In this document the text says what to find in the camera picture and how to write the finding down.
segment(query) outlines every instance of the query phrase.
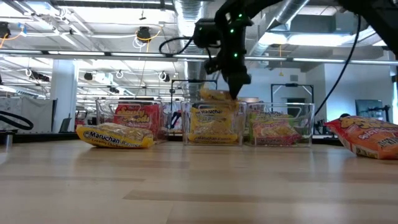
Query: clear plastic bin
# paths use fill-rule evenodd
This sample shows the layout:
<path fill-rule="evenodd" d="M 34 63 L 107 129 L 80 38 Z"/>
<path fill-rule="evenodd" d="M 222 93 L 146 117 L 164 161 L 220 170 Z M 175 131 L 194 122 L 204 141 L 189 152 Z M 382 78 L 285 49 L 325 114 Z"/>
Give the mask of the clear plastic bin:
<path fill-rule="evenodd" d="M 181 107 L 184 144 L 242 145 L 246 103 L 184 101 Z"/>
<path fill-rule="evenodd" d="M 168 115 L 161 101 L 150 100 L 96 100 L 97 122 L 122 124 L 152 131 L 154 140 L 167 139 Z"/>
<path fill-rule="evenodd" d="M 314 104 L 250 103 L 247 122 L 252 146 L 309 147 L 312 143 Z"/>

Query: ceiling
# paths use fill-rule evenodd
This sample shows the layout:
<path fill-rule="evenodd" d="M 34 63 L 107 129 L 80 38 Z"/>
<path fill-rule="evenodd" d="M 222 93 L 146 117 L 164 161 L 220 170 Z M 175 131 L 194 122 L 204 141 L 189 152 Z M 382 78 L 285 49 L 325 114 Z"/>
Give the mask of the ceiling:
<path fill-rule="evenodd" d="M 30 12 L 21 14 L 18 9 L 0 1 L 0 21 L 9 22 L 11 36 L 16 36 L 21 28 L 25 27 L 26 35 L 12 41 L 5 41 L 3 49 L 39 49 L 39 50 L 84 50 L 107 52 L 152 52 L 158 53 L 159 45 L 166 39 L 178 37 L 178 18 L 173 11 L 171 1 L 164 1 L 163 9 L 159 9 L 161 1 L 115 1 L 115 0 L 86 0 L 86 1 L 29 1 L 24 2 L 39 16 L 31 16 Z M 205 1 L 207 17 L 214 17 L 217 9 L 224 0 Z M 253 18 L 254 26 L 248 27 L 246 33 L 246 47 L 248 51 L 255 46 L 261 38 L 259 30 L 265 15 L 274 13 L 278 6 L 264 9 Z M 334 21 L 336 14 L 343 13 L 343 9 L 328 0 L 311 0 L 298 14 L 302 21 L 307 17 L 325 18 Z M 141 26 L 150 27 L 153 38 L 149 45 L 137 46 L 135 33 Z M 168 46 L 171 51 L 181 48 L 179 42 L 172 42 Z M 348 47 L 320 47 L 306 45 L 270 45 L 264 55 L 283 57 L 308 57 L 308 58 L 344 58 L 348 54 Z M 354 54 L 356 59 L 373 59 L 382 56 L 381 47 L 368 44 L 359 47 Z M 150 61 L 118 61 L 118 60 L 78 60 L 81 84 L 98 84 L 96 81 L 84 80 L 85 72 L 107 72 L 114 75 L 117 85 L 159 85 L 170 86 L 159 80 L 158 74 L 166 72 L 171 78 L 184 79 L 184 62 L 150 62 Z M 251 67 L 279 68 L 280 62 L 270 62 L 268 65 L 251 63 Z M 308 68 L 308 63 L 284 62 L 283 68 Z M 41 82 L 30 79 L 25 74 L 25 69 L 30 68 L 51 77 L 52 59 L 50 58 L 24 58 L 0 57 L 0 73 L 3 82 L 10 83 L 36 83 Z M 116 78 L 118 71 L 123 72 L 122 78 Z M 24 87 L 39 93 L 46 93 L 48 88 L 39 86 Z M 79 88 L 81 94 L 109 94 L 107 89 Z M 144 94 L 144 90 L 131 89 L 134 94 Z M 147 95 L 168 94 L 168 90 L 147 90 Z"/>

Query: wall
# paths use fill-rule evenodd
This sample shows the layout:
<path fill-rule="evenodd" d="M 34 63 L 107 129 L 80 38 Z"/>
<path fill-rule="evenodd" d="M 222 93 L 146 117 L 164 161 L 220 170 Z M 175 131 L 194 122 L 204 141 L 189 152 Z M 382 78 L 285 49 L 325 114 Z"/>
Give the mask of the wall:
<path fill-rule="evenodd" d="M 252 83 L 244 85 L 239 92 L 239 97 L 259 97 L 261 101 L 271 102 L 271 83 L 286 84 L 290 82 L 290 75 L 298 75 L 298 84 L 305 84 L 305 74 L 298 68 L 283 68 L 284 76 L 279 76 L 280 69 L 272 71 L 266 68 L 252 68 L 248 73 L 252 76 Z M 220 75 L 218 89 L 228 90 L 228 84 Z M 309 94 L 301 87 L 282 87 L 275 95 L 274 102 L 286 102 L 287 98 L 308 98 Z"/>
<path fill-rule="evenodd" d="M 319 65 L 305 74 L 307 84 L 314 86 L 315 111 L 326 97 L 325 65 Z M 327 105 L 325 104 L 318 113 L 315 121 L 326 119 Z"/>
<path fill-rule="evenodd" d="M 325 83 L 328 93 L 343 65 L 325 64 Z M 392 105 L 393 84 L 389 66 L 348 65 L 339 85 L 326 103 L 327 119 L 334 120 L 341 114 L 356 115 L 355 100 L 381 100 L 383 105 Z"/>

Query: wooden table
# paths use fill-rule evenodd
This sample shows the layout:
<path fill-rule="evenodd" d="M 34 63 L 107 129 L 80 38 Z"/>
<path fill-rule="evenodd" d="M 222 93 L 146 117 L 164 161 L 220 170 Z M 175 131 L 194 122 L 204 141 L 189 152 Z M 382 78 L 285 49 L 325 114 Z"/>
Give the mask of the wooden table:
<path fill-rule="evenodd" d="M 0 223 L 398 223 L 398 161 L 321 145 L 15 144 L 0 153 Z"/>

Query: ventilation duct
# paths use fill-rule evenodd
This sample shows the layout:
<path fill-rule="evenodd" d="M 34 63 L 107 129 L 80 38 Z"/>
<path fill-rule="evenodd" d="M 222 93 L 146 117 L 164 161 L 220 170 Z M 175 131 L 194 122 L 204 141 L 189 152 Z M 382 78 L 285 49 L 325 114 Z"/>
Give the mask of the ventilation duct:
<path fill-rule="evenodd" d="M 180 35 L 191 37 L 195 30 L 197 20 L 205 15 L 206 4 L 203 1 L 194 0 L 175 0 L 175 10 L 178 14 L 178 31 Z M 185 54 L 202 54 L 203 50 L 199 49 L 194 43 L 191 43 L 184 51 Z M 206 75 L 201 72 L 202 62 L 184 62 L 185 79 L 204 80 Z M 191 99 L 198 98 L 198 85 L 189 86 L 188 94 Z"/>
<path fill-rule="evenodd" d="M 267 31 L 282 24 L 289 23 L 309 1 L 310 0 L 285 0 L 282 2 L 282 4 L 276 9 L 274 17 L 270 19 L 270 22 L 266 21 L 266 30 L 262 33 L 261 38 L 254 45 L 249 54 L 253 56 L 263 55 L 269 46 L 267 44 Z"/>

